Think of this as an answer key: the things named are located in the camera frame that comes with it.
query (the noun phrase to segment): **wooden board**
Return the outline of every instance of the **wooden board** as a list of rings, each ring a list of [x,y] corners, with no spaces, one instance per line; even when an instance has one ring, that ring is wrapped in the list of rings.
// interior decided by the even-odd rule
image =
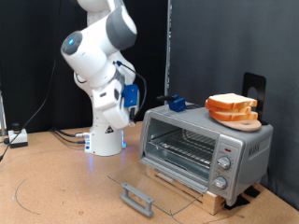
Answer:
[[[150,166],[147,167],[147,176],[188,200],[193,201],[197,199],[194,204],[204,209],[211,215],[217,214],[224,206],[225,199],[221,196],[207,191],[199,197],[200,193],[196,190],[188,188],[184,184],[178,182],[176,179],[168,175],[164,175]]]
[[[246,119],[246,120],[238,120],[238,121],[223,121],[216,119],[217,122],[243,132],[255,132],[261,129],[262,123],[257,119]]]

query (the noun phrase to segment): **slice of bread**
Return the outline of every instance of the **slice of bread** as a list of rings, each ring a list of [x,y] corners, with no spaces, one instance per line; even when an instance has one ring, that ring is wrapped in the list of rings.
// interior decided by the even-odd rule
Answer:
[[[214,119],[224,120],[224,121],[236,121],[236,120],[243,120],[243,119],[257,119],[258,113],[251,112],[250,114],[245,113],[225,113],[225,112],[215,112],[209,111],[209,116]]]
[[[245,114],[250,114],[251,112],[251,107],[250,106],[245,106],[244,108],[233,108],[233,109],[223,109],[216,107],[214,105],[210,105],[207,100],[206,100],[206,109],[212,110],[212,111],[219,111],[219,112],[231,112],[231,113],[245,113]]]
[[[210,96],[207,99],[209,105],[223,109],[244,108],[246,106],[256,106],[257,100],[237,95],[234,93]]]

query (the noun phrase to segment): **oven handle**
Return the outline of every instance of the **oven handle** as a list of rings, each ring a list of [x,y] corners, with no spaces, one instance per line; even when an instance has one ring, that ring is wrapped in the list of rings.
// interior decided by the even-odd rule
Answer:
[[[121,194],[121,198],[124,199],[125,202],[130,204],[133,208],[143,213],[144,215],[151,217],[153,215],[153,211],[151,211],[151,204],[155,201],[149,195],[143,193],[139,189],[134,188],[132,185],[124,182],[121,184],[123,186],[123,193]],[[137,203],[129,196],[129,191],[131,191],[134,195],[141,198],[146,202],[146,206],[142,206],[140,203]]]

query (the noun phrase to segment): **black curtain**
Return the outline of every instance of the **black curtain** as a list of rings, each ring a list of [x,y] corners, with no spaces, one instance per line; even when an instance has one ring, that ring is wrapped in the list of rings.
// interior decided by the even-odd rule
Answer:
[[[148,81],[148,97],[142,113],[159,105],[155,96],[164,93],[167,1],[124,1],[135,21],[136,43],[122,54]],[[7,128],[23,125],[40,107],[50,83],[50,96],[42,110],[27,126],[28,133],[51,126],[60,129],[92,125],[92,104],[74,82],[73,71],[60,53],[64,39],[86,27],[86,12],[68,0],[4,1],[0,7],[0,78]],[[141,96],[143,83],[136,78]]]
[[[246,72],[266,77],[263,120],[274,134],[263,184],[299,209],[299,2],[172,3],[170,93],[204,105],[210,95],[241,94]]]

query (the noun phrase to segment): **metal pole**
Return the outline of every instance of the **metal pole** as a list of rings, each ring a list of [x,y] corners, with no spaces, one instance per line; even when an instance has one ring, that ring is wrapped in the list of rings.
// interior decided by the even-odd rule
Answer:
[[[2,92],[0,91],[0,122],[1,122],[1,129],[2,129],[2,136],[6,136],[6,126],[4,124],[4,110],[2,104]]]

